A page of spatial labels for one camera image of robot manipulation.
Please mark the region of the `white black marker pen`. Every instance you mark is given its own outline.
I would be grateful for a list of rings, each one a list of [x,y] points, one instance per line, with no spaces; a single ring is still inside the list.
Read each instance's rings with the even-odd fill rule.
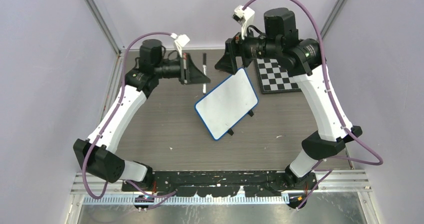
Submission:
[[[203,68],[203,74],[206,76],[207,75],[207,53],[204,52],[202,54],[202,68]],[[202,93],[203,95],[206,95],[207,93],[207,83],[203,83],[202,86]]]

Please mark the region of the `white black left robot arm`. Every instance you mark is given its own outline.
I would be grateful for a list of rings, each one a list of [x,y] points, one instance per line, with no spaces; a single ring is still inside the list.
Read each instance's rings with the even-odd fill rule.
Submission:
[[[174,36],[177,56],[165,57],[165,47],[158,39],[146,39],[139,48],[135,66],[124,76],[123,88],[113,105],[85,140],[73,145],[80,167],[87,173],[109,183],[117,180],[134,181],[141,191],[153,186],[150,166],[118,157],[118,144],[138,109],[150,97],[160,79],[177,79],[183,85],[206,84],[210,79],[194,64],[191,55],[183,52],[190,41],[187,35]]]

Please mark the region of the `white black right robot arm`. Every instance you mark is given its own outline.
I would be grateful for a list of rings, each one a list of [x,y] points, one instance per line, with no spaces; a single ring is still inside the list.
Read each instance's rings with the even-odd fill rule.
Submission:
[[[295,13],[285,7],[266,11],[263,15],[265,31],[258,36],[248,32],[254,15],[251,8],[242,5],[234,10],[232,17],[241,25],[241,31],[226,40],[224,54],[215,69],[234,75],[238,69],[236,57],[241,58],[244,67],[254,59],[274,59],[300,88],[317,130],[302,141],[301,152],[283,174],[288,187],[299,189],[320,160],[337,155],[346,143],[362,134],[362,129],[345,117],[336,96],[331,93],[319,42],[299,38]]]

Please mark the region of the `blue framed whiteboard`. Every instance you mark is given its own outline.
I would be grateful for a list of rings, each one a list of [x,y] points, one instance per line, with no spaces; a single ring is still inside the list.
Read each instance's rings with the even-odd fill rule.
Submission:
[[[194,104],[194,110],[213,140],[225,134],[246,115],[252,116],[259,98],[244,68],[229,75]]]

